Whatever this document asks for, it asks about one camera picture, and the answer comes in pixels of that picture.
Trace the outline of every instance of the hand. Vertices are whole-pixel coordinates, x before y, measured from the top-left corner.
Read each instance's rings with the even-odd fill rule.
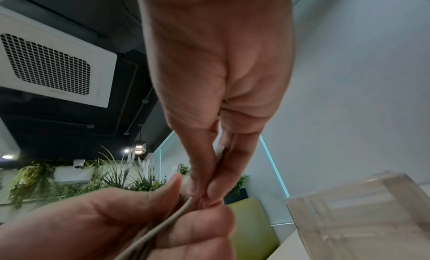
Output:
[[[0,226],[2,260],[113,259],[147,223],[177,204],[181,175],[155,192],[102,189]],[[161,233],[148,260],[234,259],[227,206],[190,212]]]
[[[222,199],[287,89],[292,0],[138,0],[151,78],[191,163],[189,193]],[[218,134],[224,157],[216,165]]]

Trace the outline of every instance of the finger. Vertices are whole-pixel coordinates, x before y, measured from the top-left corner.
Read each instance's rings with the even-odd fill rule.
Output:
[[[117,188],[85,195],[97,212],[118,222],[145,223],[170,212],[178,202],[182,176],[174,175],[154,192],[134,192]]]
[[[215,130],[215,125],[212,125],[210,129],[188,128],[176,131],[187,151],[191,165],[191,180],[188,184],[188,194],[190,196],[198,197],[203,195],[209,180],[215,172],[216,158],[212,144],[216,138],[217,130]]]
[[[234,260],[234,250],[227,238],[214,238],[200,243],[152,250],[148,260]]]
[[[224,198],[239,181],[246,165],[251,160],[259,136],[260,131],[233,136],[231,146],[224,154],[218,170],[207,188],[209,203],[215,203]]]
[[[198,243],[216,237],[228,237],[235,219],[227,206],[190,212],[157,236],[157,248],[169,248]]]

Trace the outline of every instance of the planter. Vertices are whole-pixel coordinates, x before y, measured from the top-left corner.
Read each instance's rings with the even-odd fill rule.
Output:
[[[228,194],[227,196],[224,197],[224,203],[226,205],[232,204],[233,202],[237,202],[240,200],[244,200],[248,198],[248,194],[246,193],[246,189],[245,188],[241,188],[239,195],[236,194]]]

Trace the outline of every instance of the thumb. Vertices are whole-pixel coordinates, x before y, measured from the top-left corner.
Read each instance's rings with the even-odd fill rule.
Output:
[[[147,223],[170,212],[179,200],[182,176],[174,175],[154,192],[135,192],[118,188],[89,193],[95,210],[108,219],[123,223]]]

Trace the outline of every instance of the air vent grille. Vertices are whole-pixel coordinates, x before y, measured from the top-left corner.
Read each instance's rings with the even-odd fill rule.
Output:
[[[80,95],[90,93],[90,65],[11,34],[0,34],[15,75],[26,82]]]

